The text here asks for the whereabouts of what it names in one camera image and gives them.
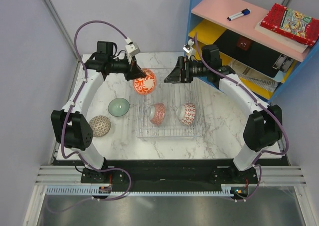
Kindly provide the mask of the white wire dish rack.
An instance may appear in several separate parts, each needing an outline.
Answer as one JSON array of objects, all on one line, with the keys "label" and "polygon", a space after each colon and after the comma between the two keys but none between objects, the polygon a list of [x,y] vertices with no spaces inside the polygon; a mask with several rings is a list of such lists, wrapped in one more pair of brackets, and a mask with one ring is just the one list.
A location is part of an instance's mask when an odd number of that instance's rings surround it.
[{"label": "white wire dish rack", "polygon": [[[136,136],[142,139],[186,139],[202,135],[201,103],[197,81],[187,84],[165,83],[164,79],[171,72],[169,68],[152,68],[157,79],[154,91],[137,97]],[[156,126],[151,123],[151,107],[162,103],[165,107],[163,122]],[[195,105],[195,117],[190,125],[183,124],[177,116],[178,108],[184,104]]]}]

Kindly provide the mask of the blue triangle pattern bowl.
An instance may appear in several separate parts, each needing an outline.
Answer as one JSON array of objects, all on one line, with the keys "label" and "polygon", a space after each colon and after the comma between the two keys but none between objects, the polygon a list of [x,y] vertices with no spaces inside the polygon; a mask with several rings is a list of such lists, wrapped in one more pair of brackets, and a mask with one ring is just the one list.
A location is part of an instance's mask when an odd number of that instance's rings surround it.
[{"label": "blue triangle pattern bowl", "polygon": [[196,116],[195,105],[193,103],[186,103],[179,106],[176,110],[176,116],[182,124],[190,126],[195,120]]}]

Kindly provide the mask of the brown lattice pattern bowl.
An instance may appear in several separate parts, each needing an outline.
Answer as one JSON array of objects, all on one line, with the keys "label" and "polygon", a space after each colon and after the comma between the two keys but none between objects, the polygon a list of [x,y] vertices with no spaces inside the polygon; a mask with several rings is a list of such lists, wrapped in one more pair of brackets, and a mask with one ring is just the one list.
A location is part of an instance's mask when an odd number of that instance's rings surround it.
[{"label": "brown lattice pattern bowl", "polygon": [[111,121],[108,117],[98,115],[89,121],[89,125],[93,131],[94,137],[102,137],[106,135],[111,129]]}]

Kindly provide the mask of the orange leaf pattern bowl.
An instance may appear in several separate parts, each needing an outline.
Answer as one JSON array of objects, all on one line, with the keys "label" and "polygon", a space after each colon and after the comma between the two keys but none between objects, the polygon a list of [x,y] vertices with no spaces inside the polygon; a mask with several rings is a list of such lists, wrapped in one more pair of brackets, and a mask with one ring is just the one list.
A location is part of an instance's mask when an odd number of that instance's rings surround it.
[{"label": "orange leaf pattern bowl", "polygon": [[133,80],[133,89],[139,95],[151,94],[157,84],[156,75],[149,69],[142,69],[146,77]]}]

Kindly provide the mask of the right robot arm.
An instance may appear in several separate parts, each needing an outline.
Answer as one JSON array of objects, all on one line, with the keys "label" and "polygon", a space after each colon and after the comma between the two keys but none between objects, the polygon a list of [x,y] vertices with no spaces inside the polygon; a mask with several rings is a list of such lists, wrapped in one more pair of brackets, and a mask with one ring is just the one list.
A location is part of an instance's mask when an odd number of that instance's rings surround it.
[{"label": "right robot arm", "polygon": [[246,178],[246,170],[255,164],[260,154],[282,138],[282,110],[261,101],[230,66],[223,65],[216,45],[202,47],[200,61],[192,59],[195,50],[190,44],[183,49],[188,56],[178,57],[164,82],[191,83],[194,78],[205,77],[216,89],[233,98],[248,118],[243,133],[245,144],[233,159],[234,167],[228,170],[229,179],[239,183]]}]

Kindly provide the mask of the green ribbed bowl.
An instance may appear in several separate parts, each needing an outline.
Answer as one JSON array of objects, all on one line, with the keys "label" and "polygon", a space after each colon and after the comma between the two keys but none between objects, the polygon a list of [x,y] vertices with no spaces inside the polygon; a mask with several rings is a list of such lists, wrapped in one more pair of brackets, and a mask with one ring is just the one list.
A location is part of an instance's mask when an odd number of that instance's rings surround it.
[{"label": "green ribbed bowl", "polygon": [[108,105],[109,113],[114,117],[122,117],[129,111],[130,103],[125,98],[115,98]]}]

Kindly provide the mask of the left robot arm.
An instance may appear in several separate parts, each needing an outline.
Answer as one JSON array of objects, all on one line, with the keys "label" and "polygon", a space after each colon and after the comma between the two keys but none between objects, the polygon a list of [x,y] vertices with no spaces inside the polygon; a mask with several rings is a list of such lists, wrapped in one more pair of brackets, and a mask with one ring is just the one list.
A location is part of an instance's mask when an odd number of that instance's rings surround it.
[{"label": "left robot arm", "polygon": [[127,81],[145,78],[146,74],[137,64],[138,45],[126,40],[125,56],[114,56],[114,43],[99,41],[97,51],[84,63],[84,78],[71,98],[61,110],[51,113],[51,122],[56,141],[61,149],[68,148],[92,169],[92,177],[99,183],[106,182],[109,170],[104,167],[105,158],[94,146],[93,130],[86,120],[89,106],[106,77],[111,73],[121,73]]}]

